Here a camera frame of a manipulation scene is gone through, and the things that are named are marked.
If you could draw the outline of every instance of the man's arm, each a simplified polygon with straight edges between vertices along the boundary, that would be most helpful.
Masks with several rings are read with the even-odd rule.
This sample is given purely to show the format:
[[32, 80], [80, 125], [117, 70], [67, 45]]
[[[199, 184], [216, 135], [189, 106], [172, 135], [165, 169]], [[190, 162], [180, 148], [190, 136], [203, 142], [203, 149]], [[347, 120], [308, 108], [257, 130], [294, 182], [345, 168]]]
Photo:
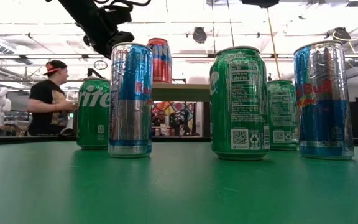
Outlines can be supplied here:
[[44, 103], [40, 100], [29, 99], [27, 110], [30, 113], [49, 113], [54, 111], [60, 111], [59, 105]]
[[58, 111], [52, 104], [52, 90], [46, 83], [38, 83], [31, 88], [27, 110], [30, 113], [49, 113]]

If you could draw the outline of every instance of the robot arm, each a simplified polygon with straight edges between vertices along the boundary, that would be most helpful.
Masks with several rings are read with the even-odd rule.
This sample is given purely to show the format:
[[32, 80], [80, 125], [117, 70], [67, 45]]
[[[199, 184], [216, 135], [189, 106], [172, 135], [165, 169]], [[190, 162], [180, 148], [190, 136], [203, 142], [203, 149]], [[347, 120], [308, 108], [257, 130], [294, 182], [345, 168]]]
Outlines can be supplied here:
[[128, 0], [114, 0], [98, 8], [94, 3], [106, 4], [109, 0], [59, 0], [60, 4], [85, 32], [84, 43], [92, 46], [99, 54], [111, 57], [111, 49], [121, 42], [132, 42], [130, 32], [118, 31], [117, 25], [132, 21], [133, 6], [147, 6], [151, 0], [141, 4]]

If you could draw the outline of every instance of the can lid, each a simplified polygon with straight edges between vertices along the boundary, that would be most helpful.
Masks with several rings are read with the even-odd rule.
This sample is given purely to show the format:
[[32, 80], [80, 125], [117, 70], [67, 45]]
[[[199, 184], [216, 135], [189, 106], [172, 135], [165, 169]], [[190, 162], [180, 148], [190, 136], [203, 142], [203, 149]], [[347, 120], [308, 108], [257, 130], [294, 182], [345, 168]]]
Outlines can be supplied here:
[[112, 50], [114, 50], [116, 47], [118, 46], [121, 46], [121, 45], [127, 45], [127, 44], [131, 44], [131, 45], [138, 45], [138, 46], [141, 46], [141, 47], [145, 47], [147, 49], [149, 49], [150, 51], [152, 49], [150, 49], [150, 47], [146, 46], [146, 45], [143, 45], [143, 44], [138, 44], [138, 43], [133, 43], [133, 42], [122, 42], [122, 43], [119, 43], [119, 44], [116, 44], [112, 47]]
[[150, 40], [164, 40], [164, 41], [166, 41], [168, 43], [167, 40], [165, 40], [164, 38], [160, 38], [160, 37], [154, 37], [154, 38], [149, 39], [149, 41]]
[[269, 84], [269, 83], [276, 83], [276, 82], [285, 82], [285, 83], [290, 83], [290, 84], [292, 84], [292, 81], [291, 81], [291, 80], [272, 80], [272, 81], [269, 81], [267, 84]]
[[305, 48], [305, 47], [309, 47], [309, 46], [312, 46], [312, 45], [316, 45], [316, 44], [323, 44], [323, 43], [334, 43], [334, 44], [341, 44], [343, 45], [343, 43], [341, 41], [338, 41], [338, 40], [322, 40], [322, 41], [317, 41], [317, 42], [313, 42], [311, 44], [306, 44], [298, 49], [296, 49], [293, 53], [295, 54], [297, 51]]
[[227, 51], [227, 50], [232, 50], [232, 49], [251, 49], [251, 50], [256, 50], [258, 53], [260, 53], [260, 52], [259, 52], [259, 49], [256, 48], [256, 47], [251, 47], [251, 46], [236, 46], [236, 47], [228, 47], [228, 48], [226, 48], [226, 49], [223, 49], [223, 50], [220, 50], [220, 51], [216, 52], [214, 58], [215, 58], [218, 54], [220, 54], [220, 53], [222, 53], [222, 52], [225, 52], [225, 51]]
[[107, 81], [107, 82], [110, 82], [108, 79], [106, 78], [99, 78], [99, 77], [86, 77], [84, 78], [84, 81], [85, 80], [101, 80], [101, 81]]

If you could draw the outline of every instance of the qr code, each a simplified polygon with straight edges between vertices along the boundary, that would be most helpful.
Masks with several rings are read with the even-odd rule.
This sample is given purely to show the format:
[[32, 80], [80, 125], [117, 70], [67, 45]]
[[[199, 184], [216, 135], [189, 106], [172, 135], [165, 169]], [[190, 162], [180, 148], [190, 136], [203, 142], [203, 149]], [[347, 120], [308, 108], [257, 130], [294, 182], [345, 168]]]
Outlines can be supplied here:
[[231, 130], [231, 149], [249, 149], [248, 129]]
[[285, 142], [284, 131], [273, 131], [273, 142], [274, 143]]

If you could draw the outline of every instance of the sprite can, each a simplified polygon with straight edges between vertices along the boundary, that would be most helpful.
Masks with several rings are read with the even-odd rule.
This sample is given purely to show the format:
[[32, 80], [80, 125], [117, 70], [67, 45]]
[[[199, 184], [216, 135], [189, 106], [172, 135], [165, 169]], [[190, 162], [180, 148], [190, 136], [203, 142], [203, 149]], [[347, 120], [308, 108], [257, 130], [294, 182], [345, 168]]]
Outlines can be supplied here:
[[110, 81], [85, 78], [78, 94], [77, 145], [81, 149], [107, 149]]
[[266, 68], [259, 51], [221, 50], [210, 72], [212, 150], [221, 159], [262, 159], [270, 150], [270, 132]]
[[295, 87], [292, 81], [267, 83], [271, 150], [296, 151], [299, 146]]

